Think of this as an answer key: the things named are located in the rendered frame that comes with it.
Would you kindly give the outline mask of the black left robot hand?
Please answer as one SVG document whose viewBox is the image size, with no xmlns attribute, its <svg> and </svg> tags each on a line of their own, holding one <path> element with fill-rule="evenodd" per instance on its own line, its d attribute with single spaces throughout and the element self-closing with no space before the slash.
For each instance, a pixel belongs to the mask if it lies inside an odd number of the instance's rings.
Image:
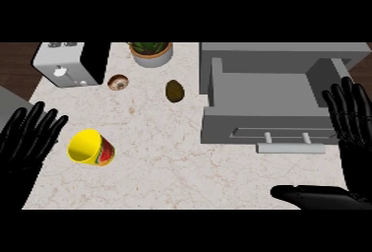
<svg viewBox="0 0 372 252">
<path fill-rule="evenodd" d="M 58 110 L 45 112 L 39 101 L 21 107 L 0 132 L 0 210 L 20 211 L 29 201 L 45 160 L 58 142 L 68 116 L 57 119 Z"/>
</svg>

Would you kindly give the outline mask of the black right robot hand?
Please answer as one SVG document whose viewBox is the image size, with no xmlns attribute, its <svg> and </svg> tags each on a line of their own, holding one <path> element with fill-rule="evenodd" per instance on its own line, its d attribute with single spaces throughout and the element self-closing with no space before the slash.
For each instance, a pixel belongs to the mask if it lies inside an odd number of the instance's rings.
<svg viewBox="0 0 372 252">
<path fill-rule="evenodd" d="M 339 138 L 347 189 L 336 186 L 277 185 L 271 195 L 302 210 L 372 211 L 372 100 L 349 77 L 322 92 Z"/>
</svg>

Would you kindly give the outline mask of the yellow cup with red print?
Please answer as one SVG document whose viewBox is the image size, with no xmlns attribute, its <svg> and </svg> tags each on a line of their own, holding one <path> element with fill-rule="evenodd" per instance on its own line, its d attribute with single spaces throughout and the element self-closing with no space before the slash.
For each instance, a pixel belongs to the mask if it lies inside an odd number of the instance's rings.
<svg viewBox="0 0 372 252">
<path fill-rule="evenodd" d="M 67 155 L 77 163 L 105 166 L 116 157 L 116 148 L 98 130 L 85 129 L 70 140 Z"/>
</svg>

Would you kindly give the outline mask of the open grey drawer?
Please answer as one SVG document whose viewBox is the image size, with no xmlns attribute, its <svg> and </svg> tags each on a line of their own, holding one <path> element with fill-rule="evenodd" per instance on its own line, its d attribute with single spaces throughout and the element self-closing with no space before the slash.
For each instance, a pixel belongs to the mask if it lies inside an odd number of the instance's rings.
<svg viewBox="0 0 372 252">
<path fill-rule="evenodd" d="M 337 142 L 322 91 L 349 75 L 343 60 L 319 59 L 294 73 L 226 73 L 223 60 L 212 66 L 201 142 L 256 144 L 271 135 L 277 143 Z"/>
</svg>

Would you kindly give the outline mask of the white toaster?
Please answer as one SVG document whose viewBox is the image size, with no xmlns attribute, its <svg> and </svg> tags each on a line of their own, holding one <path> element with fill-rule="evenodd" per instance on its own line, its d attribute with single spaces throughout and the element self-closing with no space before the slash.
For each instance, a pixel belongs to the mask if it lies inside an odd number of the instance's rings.
<svg viewBox="0 0 372 252">
<path fill-rule="evenodd" d="M 104 84 L 110 42 L 43 42 L 33 66 L 60 88 Z"/>
</svg>

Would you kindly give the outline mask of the brown mushroom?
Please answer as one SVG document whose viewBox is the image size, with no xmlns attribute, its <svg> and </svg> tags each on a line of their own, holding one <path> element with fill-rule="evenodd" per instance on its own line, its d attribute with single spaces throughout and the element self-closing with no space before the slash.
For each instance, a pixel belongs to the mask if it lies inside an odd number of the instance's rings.
<svg viewBox="0 0 372 252">
<path fill-rule="evenodd" d="M 119 74 L 111 77 L 108 87 L 113 91 L 120 91 L 129 86 L 129 83 L 129 78 L 125 75 Z"/>
</svg>

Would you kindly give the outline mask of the grey cabinet box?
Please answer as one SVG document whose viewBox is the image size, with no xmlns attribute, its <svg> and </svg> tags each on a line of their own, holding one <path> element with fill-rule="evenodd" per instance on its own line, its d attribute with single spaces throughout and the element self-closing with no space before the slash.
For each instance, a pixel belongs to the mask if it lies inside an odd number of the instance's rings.
<svg viewBox="0 0 372 252">
<path fill-rule="evenodd" d="M 372 53 L 365 42 L 201 42 L 200 94 L 209 92 L 213 59 L 226 73 L 303 74 L 319 59 L 340 59 L 347 70 Z"/>
</svg>

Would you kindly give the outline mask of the dark green avocado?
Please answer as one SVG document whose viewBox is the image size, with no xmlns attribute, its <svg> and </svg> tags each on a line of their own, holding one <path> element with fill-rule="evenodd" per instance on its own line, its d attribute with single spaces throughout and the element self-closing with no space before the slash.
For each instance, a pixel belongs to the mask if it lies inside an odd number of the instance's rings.
<svg viewBox="0 0 372 252">
<path fill-rule="evenodd" d="M 176 80 L 166 85 L 166 97 L 172 102 L 179 102 L 185 97 L 185 89 Z"/>
</svg>

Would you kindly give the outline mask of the potted green plant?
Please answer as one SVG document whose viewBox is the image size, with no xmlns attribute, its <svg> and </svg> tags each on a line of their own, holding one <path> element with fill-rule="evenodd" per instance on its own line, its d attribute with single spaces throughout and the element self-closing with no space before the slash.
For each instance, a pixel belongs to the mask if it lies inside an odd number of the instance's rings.
<svg viewBox="0 0 372 252">
<path fill-rule="evenodd" d="M 135 60 L 145 68 L 161 67 L 173 56 L 172 42 L 130 42 Z"/>
</svg>

